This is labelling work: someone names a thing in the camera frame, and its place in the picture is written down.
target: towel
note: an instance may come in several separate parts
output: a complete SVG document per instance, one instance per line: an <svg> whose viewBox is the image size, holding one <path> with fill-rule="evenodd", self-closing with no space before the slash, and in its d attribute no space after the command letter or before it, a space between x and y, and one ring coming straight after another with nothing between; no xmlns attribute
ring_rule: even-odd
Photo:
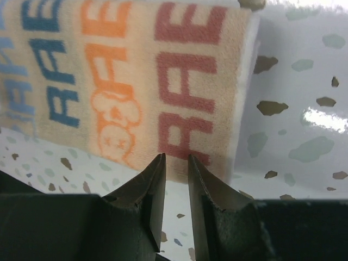
<svg viewBox="0 0 348 261"><path fill-rule="evenodd" d="M0 0L0 125L142 170L231 175L259 18L183 3Z"/></svg>

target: brown speck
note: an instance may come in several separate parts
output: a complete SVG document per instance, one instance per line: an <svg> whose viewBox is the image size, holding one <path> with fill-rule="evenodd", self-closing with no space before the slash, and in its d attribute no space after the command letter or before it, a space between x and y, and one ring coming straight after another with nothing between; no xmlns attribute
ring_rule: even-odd
<svg viewBox="0 0 348 261"><path fill-rule="evenodd" d="M278 176L278 172L275 172L275 171L269 171L266 173L265 175L265 178L274 178L274 177L277 177Z"/></svg>
<svg viewBox="0 0 348 261"><path fill-rule="evenodd" d="M239 190L239 193L241 193L243 196L246 196L252 200L254 199L251 195L249 195L248 193L245 193L244 191Z"/></svg>
<svg viewBox="0 0 348 261"><path fill-rule="evenodd" d="M260 74L265 71L269 71L273 66L278 63L278 59L275 57L257 56L254 74Z"/></svg>
<svg viewBox="0 0 348 261"><path fill-rule="evenodd" d="M49 191L55 191L55 186L54 186L53 183L50 183L50 184L49 184L48 190L49 190Z"/></svg>
<svg viewBox="0 0 348 261"><path fill-rule="evenodd" d="M317 104L320 106L326 106L326 107L334 107L336 104L336 101L334 99L331 99L329 97L322 97L316 99Z"/></svg>
<svg viewBox="0 0 348 261"><path fill-rule="evenodd" d="M83 183L83 190L84 190L86 193L91 193L91 190L89 189L89 186L88 186L87 181L85 181L85 182Z"/></svg>
<svg viewBox="0 0 348 261"><path fill-rule="evenodd" d="M69 161L67 158L61 158L61 159L60 159L60 162L61 162L64 166L66 166L69 170L72 170L70 161Z"/></svg>
<svg viewBox="0 0 348 261"><path fill-rule="evenodd" d="M166 233L164 233L163 231L161 232L161 242L167 242L168 239L167 239L167 235Z"/></svg>
<svg viewBox="0 0 348 261"><path fill-rule="evenodd" d="M334 174L332 174L332 177L334 179L345 179L346 177L348 177L348 174L344 171L340 171L340 172L335 172Z"/></svg>
<svg viewBox="0 0 348 261"><path fill-rule="evenodd" d="M339 82L337 80L337 78L334 76L331 80L331 86L332 87L338 87L339 86Z"/></svg>
<svg viewBox="0 0 348 261"><path fill-rule="evenodd" d="M192 261L196 260L195 250L192 247L189 248L189 255Z"/></svg>
<svg viewBox="0 0 348 261"><path fill-rule="evenodd" d="M13 153L13 154L12 154L12 158L13 158L14 160L16 160L18 157L19 157L19 155L18 155L17 153Z"/></svg>
<svg viewBox="0 0 348 261"><path fill-rule="evenodd" d="M295 198L291 197L288 194L284 194L284 195L280 196L280 199L281 200L295 200Z"/></svg>
<svg viewBox="0 0 348 261"><path fill-rule="evenodd" d="M271 101L260 101L260 103L256 106L259 111L266 116L272 116L273 114L279 114L283 110L289 108L285 103L277 103Z"/></svg>
<svg viewBox="0 0 348 261"><path fill-rule="evenodd" d="M266 0L238 0L241 8L247 8L252 11L264 9Z"/></svg>

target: terrazzo surface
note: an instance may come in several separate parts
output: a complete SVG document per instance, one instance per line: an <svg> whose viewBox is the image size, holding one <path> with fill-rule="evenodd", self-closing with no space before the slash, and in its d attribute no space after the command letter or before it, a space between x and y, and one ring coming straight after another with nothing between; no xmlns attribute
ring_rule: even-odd
<svg viewBox="0 0 348 261"><path fill-rule="evenodd" d="M348 2L196 2L242 6L262 17L230 185L253 198L347 198ZM4 128L0 169L43 192L100 195L137 173ZM161 241L170 260L195 260L185 184L167 182Z"/></svg>

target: beige towel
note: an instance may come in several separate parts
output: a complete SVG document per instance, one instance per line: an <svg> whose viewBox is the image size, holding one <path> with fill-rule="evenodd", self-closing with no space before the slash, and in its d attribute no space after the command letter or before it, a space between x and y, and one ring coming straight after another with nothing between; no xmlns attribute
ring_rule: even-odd
<svg viewBox="0 0 348 261"><path fill-rule="evenodd" d="M231 173L258 18L98 0L0 1L0 125L142 170Z"/></svg>

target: printed towel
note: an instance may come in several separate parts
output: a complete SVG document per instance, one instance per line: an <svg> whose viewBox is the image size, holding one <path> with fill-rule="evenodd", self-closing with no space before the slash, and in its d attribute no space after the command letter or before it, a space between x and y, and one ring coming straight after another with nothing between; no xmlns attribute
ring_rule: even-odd
<svg viewBox="0 0 348 261"><path fill-rule="evenodd" d="M194 154L227 179L259 20L248 10L0 0L0 125L142 170Z"/></svg>

